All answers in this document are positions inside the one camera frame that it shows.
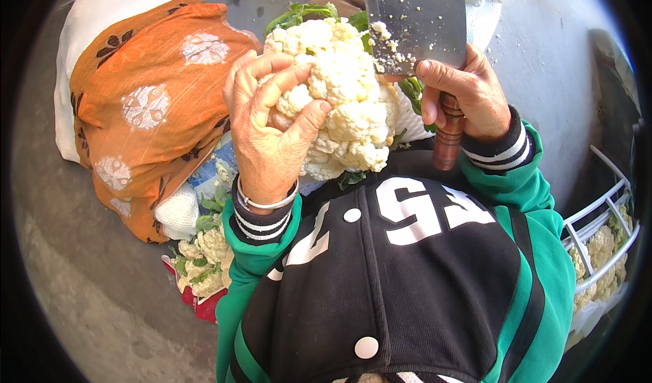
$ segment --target pile of cauliflower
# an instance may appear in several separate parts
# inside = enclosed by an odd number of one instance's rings
[[[267,35],[264,53],[285,53],[296,64],[312,63],[307,84],[284,93],[268,126],[285,131],[309,102],[332,106],[310,145],[300,175],[325,181],[345,170],[379,172],[387,165],[399,116],[393,85],[376,76],[371,55],[346,18],[308,20]],[[260,79],[262,85],[273,74]]]
[[[620,205],[618,206],[618,210],[627,222],[629,230],[632,231],[634,229],[632,218],[627,215],[627,209],[625,206]],[[593,268],[599,269],[605,265],[626,240],[627,233],[619,223],[618,218],[612,214],[609,217],[607,224],[600,227],[596,234],[591,236],[589,242],[586,244],[586,249],[589,253],[589,258]],[[584,280],[585,276],[588,276],[588,274],[585,273],[584,264],[582,263],[582,258],[577,249],[572,247],[568,253],[573,259],[573,264],[575,265],[575,276],[577,283],[579,284]],[[611,294],[627,276],[627,272],[624,269],[626,261],[627,253],[625,253],[620,260],[616,261],[615,265],[613,265],[607,273],[598,280],[598,282],[591,285],[590,288],[576,294],[573,300],[573,313],[576,313],[583,306],[597,299],[607,302]]]
[[[170,260],[179,274],[177,286],[181,293],[190,285],[192,295],[203,298],[231,285],[229,268],[233,251],[224,238],[222,215],[214,215],[213,222],[215,227],[199,232],[193,243],[181,240],[182,256]]]

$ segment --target white floral pattern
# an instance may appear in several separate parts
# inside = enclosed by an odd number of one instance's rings
[[[131,169],[122,161],[122,156],[104,157],[95,162],[95,172],[111,189],[122,191],[131,182]]]
[[[181,54],[186,58],[186,65],[223,63],[228,53],[229,46],[222,43],[219,36],[210,33],[188,35],[181,45]]]
[[[120,102],[123,105],[123,116],[132,129],[151,130],[165,122],[169,95],[163,85],[146,85],[122,97]]]
[[[113,198],[109,202],[111,205],[113,205],[114,208],[118,210],[120,215],[122,217],[130,217],[131,216],[131,205],[129,202],[126,202],[125,200],[120,200],[118,198]]]

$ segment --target hand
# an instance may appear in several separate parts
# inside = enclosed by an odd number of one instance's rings
[[[312,65],[293,66],[293,62],[293,57],[282,54],[256,58],[256,51],[250,50],[233,63],[222,89],[242,192],[258,204],[286,198],[297,181],[310,143],[330,111],[328,102],[315,100],[304,107],[284,133],[266,126],[269,110],[280,96],[308,79]],[[276,74],[259,88],[258,79],[271,73]]]
[[[423,123],[446,126],[439,110],[439,93],[446,91],[457,98],[466,117],[464,132],[481,141],[500,138],[509,131],[511,113],[507,99],[485,54],[470,43],[466,44],[466,67],[457,70],[436,60],[420,61],[417,77],[426,85],[421,98]],[[386,76],[396,82],[404,76]]]

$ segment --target jacket sleeve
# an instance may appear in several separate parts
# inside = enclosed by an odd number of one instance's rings
[[[571,327],[575,269],[559,240],[563,219],[554,211],[550,185],[539,170],[543,153],[541,138],[533,126],[520,121],[516,110],[510,109],[512,125],[507,140],[488,149],[464,138],[460,167],[471,185],[493,202],[496,219],[512,239],[514,234],[508,207],[525,214],[535,270],[530,270],[522,254],[521,276],[525,288],[522,295],[517,294],[520,298],[515,298],[512,303],[506,325],[511,324],[514,328],[503,328],[498,350],[503,355],[508,351],[518,325],[524,320],[531,294],[527,286],[532,286],[533,277],[536,277],[544,293],[541,320],[527,352],[509,381],[546,382],[561,361]],[[504,366],[497,361],[483,382],[497,381]]]
[[[269,216],[254,215],[247,211],[237,199],[237,190],[232,195],[234,196],[226,202],[222,213],[224,236],[233,249],[234,257],[229,269],[231,285],[215,308],[218,324],[218,383],[233,381],[229,362],[234,351],[236,331],[249,298],[261,277],[292,242],[301,221],[299,195],[293,204],[278,209]]]

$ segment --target gray floor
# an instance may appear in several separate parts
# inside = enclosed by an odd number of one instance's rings
[[[230,23],[261,34],[289,1],[230,5]],[[560,212],[582,183],[590,141],[600,140],[587,30],[612,30],[596,0],[505,0],[490,44],[509,101],[541,133],[541,169]],[[52,327],[94,382],[215,380],[217,328],[181,303],[160,256],[100,204],[85,170],[54,143],[55,12],[36,47],[14,128],[13,190],[21,248]]]

